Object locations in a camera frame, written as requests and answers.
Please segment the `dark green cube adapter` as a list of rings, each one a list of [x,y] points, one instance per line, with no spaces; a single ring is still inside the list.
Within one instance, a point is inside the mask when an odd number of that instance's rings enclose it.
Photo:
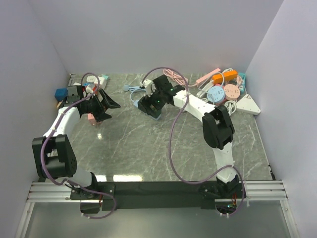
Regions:
[[[154,120],[159,120],[161,117],[161,109],[157,110],[154,107],[150,107],[149,116]]]

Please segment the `light blue long power strip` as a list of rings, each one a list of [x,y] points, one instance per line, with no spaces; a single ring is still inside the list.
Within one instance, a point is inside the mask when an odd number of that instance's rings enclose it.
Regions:
[[[138,92],[146,92],[145,88],[142,88],[142,87],[139,87],[139,86],[129,86],[129,85],[124,85],[123,86],[123,91],[125,92],[130,92],[130,100],[131,102],[133,103],[133,106],[135,108],[137,108],[138,110],[140,110],[143,114],[149,116],[150,118],[154,119],[154,120],[159,120],[160,117],[161,117],[161,114],[159,114],[159,116],[157,118],[151,116],[151,115],[148,115],[146,112],[143,112],[139,106],[138,106],[138,102],[139,102],[139,99],[136,99],[134,100],[133,99],[133,94],[134,93],[138,93]]]

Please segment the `pink cube socket adapter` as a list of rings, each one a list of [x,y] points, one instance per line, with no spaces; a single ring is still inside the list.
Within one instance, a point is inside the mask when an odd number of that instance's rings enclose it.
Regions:
[[[90,122],[90,124],[92,126],[96,126],[98,124],[101,124],[101,122],[97,122],[95,117],[93,116],[93,114],[87,114],[87,118],[88,118],[88,121]]]

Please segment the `blue cube socket adapter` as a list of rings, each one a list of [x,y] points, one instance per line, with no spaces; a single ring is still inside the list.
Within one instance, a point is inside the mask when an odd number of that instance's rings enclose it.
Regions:
[[[67,96],[68,96],[67,88],[56,89],[54,97],[58,102],[64,101],[67,98]]]

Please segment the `light blue round power strip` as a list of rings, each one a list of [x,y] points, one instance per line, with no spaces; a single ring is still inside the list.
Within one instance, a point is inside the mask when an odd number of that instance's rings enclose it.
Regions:
[[[201,99],[206,96],[207,100],[214,105],[221,103],[225,98],[225,92],[223,88],[226,82],[224,82],[223,79],[223,82],[221,84],[214,84],[211,78],[213,75],[222,74],[223,72],[221,72],[221,70],[218,68],[200,78],[200,83],[198,84],[199,93],[197,94],[197,97]]]

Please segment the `orange power strip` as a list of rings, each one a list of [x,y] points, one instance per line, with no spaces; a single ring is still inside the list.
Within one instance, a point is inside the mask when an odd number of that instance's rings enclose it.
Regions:
[[[237,78],[238,72],[235,70],[232,71],[226,71],[223,72],[222,74],[215,74],[212,76],[211,80],[213,81],[214,84],[221,84],[223,82],[231,81],[235,78]]]

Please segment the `pink round power strip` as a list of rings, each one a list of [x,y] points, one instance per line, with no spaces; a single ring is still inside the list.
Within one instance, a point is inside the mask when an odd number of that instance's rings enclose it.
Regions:
[[[223,88],[225,92],[225,98],[228,101],[235,101],[240,96],[240,86],[242,84],[242,77],[240,75],[237,75],[235,82],[236,84],[227,83]]]

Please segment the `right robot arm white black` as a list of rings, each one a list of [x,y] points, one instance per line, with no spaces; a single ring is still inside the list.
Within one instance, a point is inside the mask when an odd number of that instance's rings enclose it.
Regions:
[[[183,86],[172,86],[165,75],[154,80],[145,79],[140,87],[146,91],[146,96],[138,101],[138,109],[143,113],[159,119],[165,104],[171,104],[202,123],[204,140],[213,149],[217,168],[224,168],[216,175],[217,192],[221,197],[230,197],[239,178],[233,168],[232,141],[235,130],[226,107],[208,104],[190,94]]]

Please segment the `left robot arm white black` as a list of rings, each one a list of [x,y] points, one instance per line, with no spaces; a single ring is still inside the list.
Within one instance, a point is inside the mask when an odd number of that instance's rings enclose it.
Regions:
[[[67,87],[67,96],[62,100],[57,118],[42,137],[33,139],[32,150],[39,178],[61,178],[62,182],[81,186],[81,193],[87,199],[94,199],[99,193],[96,176],[77,166],[69,136],[82,115],[92,114],[96,122],[102,122],[111,118],[106,111],[118,109],[120,104],[104,89],[89,96],[85,96],[84,89],[81,85]]]

